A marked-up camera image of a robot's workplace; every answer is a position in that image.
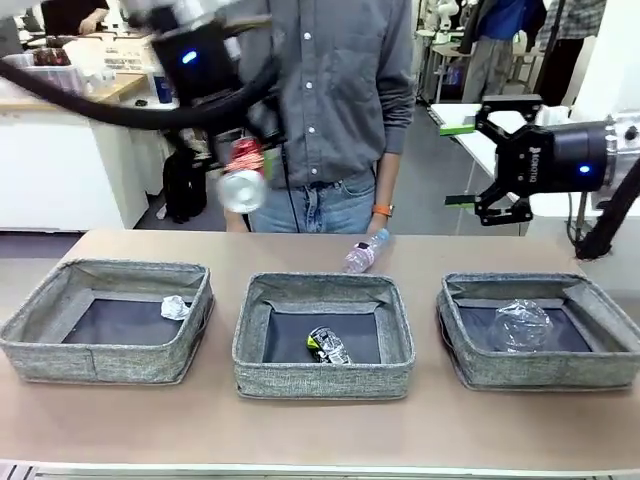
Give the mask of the person in black shirt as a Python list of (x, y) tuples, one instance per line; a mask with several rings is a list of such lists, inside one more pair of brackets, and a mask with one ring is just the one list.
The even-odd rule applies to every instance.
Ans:
[(102, 30), (109, 13), (106, 0), (44, 0), (41, 5), (49, 36), (89, 35)]

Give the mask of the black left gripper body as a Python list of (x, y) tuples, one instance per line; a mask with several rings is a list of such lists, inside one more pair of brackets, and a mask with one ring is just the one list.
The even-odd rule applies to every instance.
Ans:
[(168, 18), (157, 26), (151, 45), (181, 105), (220, 98), (241, 88), (220, 22), (179, 25)]

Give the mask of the person in blue jacket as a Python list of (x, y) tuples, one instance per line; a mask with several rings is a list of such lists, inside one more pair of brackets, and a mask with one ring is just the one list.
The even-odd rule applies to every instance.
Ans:
[(525, 32), (531, 49), (544, 25), (543, 0), (478, 0), (466, 22), (458, 48), (470, 54), (463, 103), (480, 103), (486, 95), (501, 94), (513, 61), (514, 38)]

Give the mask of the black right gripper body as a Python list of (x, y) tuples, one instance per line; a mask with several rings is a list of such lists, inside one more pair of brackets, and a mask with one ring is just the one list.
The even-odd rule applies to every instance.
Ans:
[(521, 198), (594, 192), (608, 164), (605, 134), (603, 122), (527, 124), (498, 142), (494, 186)]

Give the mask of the person's right hand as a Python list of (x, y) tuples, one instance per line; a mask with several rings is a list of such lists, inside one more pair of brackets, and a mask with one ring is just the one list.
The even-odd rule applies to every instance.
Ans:
[(249, 233), (251, 231), (250, 221), (247, 214), (239, 214), (229, 210), (224, 210), (226, 231), (228, 233)]

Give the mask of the white counter with wooden top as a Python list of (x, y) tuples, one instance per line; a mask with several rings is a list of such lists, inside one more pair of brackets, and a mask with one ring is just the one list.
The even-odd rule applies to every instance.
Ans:
[(0, 96), (0, 231), (131, 229), (148, 208), (129, 130)]

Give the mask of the clear plastic water bottle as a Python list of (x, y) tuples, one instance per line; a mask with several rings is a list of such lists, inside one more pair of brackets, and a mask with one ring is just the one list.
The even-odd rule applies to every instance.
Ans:
[(356, 243), (345, 257), (343, 271), (350, 274), (365, 273), (374, 265), (389, 241), (389, 231), (382, 228), (368, 239)]

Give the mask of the person in plaid shirt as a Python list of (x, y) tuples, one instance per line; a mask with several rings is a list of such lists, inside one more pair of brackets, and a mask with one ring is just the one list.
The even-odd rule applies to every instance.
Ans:
[(584, 40), (599, 33), (607, 0), (545, 0), (546, 19), (536, 43), (548, 61), (538, 75), (538, 94), (544, 104), (559, 106), (572, 78)]

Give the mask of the blue bottle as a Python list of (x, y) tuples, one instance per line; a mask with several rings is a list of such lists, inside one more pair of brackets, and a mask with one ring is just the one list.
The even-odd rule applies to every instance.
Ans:
[(160, 104), (171, 104), (173, 102), (173, 91), (171, 85), (164, 74), (153, 73), (151, 75), (156, 96)]

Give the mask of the grey fabric basket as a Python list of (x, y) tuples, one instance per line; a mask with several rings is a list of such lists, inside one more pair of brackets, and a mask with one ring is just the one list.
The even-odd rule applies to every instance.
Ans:
[[(496, 351), (490, 326), (516, 299), (537, 303), (554, 330), (542, 351)], [(568, 273), (450, 273), (436, 298), (440, 331), (473, 390), (606, 391), (640, 375), (640, 326), (598, 285)]]
[[(309, 333), (328, 327), (352, 363), (318, 363)], [(415, 346), (395, 282), (345, 273), (260, 273), (233, 343), (237, 390), (255, 399), (392, 400), (407, 395)]]
[[(184, 321), (160, 315), (172, 295), (190, 307)], [(0, 349), (29, 382), (177, 384), (214, 304), (202, 265), (76, 259), (53, 269), (0, 327)]]

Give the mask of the large white table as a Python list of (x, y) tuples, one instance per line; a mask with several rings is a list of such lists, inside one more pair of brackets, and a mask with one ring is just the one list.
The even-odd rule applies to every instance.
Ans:
[[(432, 116), (445, 127), (462, 126), (468, 117), (473, 116), (478, 104), (433, 104), (430, 108)], [(490, 115), (490, 120), (504, 128), (508, 133), (513, 133), (524, 124), (524, 119), (516, 112), (497, 112)], [(452, 136), (472, 157), (473, 164), (468, 175), (465, 188), (460, 187), (455, 194), (479, 193), (484, 187), (473, 187), (473, 175), (484, 172), (494, 179), (495, 168), (495, 144), (478, 132)], [(532, 233), (541, 231), (543, 226), (553, 228), (564, 227), (569, 213), (569, 200), (566, 194), (538, 194), (530, 198), (530, 206), (533, 212), (533, 220), (529, 223)], [(638, 199), (627, 215), (619, 237), (640, 237), (640, 199)]]

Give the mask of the crushed black soda can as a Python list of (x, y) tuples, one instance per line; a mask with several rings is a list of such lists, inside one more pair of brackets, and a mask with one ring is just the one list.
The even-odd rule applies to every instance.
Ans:
[(318, 327), (307, 336), (306, 347), (318, 363), (346, 365), (351, 357), (342, 340), (328, 327)]

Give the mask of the person in grey shirt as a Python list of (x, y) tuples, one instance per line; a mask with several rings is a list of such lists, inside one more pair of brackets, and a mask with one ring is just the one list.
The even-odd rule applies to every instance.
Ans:
[(364, 234), (376, 166), (403, 153), (415, 89), (412, 0), (231, 0), (231, 20), (270, 14), (273, 38), (239, 39), (239, 70), (280, 60), (284, 181), (248, 217), (252, 233)]

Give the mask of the white paper ball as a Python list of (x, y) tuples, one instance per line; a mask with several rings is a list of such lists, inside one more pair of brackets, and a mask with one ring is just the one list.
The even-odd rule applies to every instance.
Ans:
[(160, 315), (171, 321), (184, 321), (190, 314), (190, 307), (179, 295), (164, 297), (161, 302)]

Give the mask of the clear plastic cup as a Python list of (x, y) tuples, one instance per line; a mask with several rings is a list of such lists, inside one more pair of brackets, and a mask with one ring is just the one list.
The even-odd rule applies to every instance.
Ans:
[(537, 352), (546, 348), (553, 322), (534, 301), (516, 299), (496, 310), (490, 326), (490, 340), (496, 351)]

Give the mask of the clear plastic storage box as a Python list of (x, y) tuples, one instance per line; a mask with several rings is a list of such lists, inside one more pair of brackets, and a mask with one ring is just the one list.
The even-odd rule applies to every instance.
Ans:
[(77, 95), (86, 93), (86, 81), (62, 48), (30, 50), (22, 54), (7, 55), (3, 60), (61, 90)]

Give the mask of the black backpack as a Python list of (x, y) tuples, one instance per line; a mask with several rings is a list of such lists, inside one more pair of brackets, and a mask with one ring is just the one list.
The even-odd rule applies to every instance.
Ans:
[(206, 165), (191, 154), (174, 151), (163, 167), (166, 215), (185, 223), (207, 206)]

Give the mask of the white slatted crate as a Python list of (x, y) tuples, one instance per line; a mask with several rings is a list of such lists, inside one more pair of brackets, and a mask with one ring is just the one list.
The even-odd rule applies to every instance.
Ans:
[(74, 37), (63, 46), (71, 63), (83, 72), (109, 68), (118, 73), (147, 73), (159, 66), (150, 36), (94, 34)]

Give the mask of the crushed red soda can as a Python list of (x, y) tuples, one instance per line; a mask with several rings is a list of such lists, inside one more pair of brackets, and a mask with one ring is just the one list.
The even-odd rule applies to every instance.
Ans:
[(246, 215), (259, 209), (267, 195), (265, 157), (260, 143), (243, 137), (232, 143), (230, 161), (217, 183), (226, 210)]

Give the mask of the person's left forearm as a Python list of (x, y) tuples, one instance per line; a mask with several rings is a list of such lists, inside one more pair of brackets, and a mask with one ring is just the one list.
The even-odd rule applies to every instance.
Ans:
[(401, 156), (385, 153), (376, 166), (375, 204), (390, 207), (400, 169)]

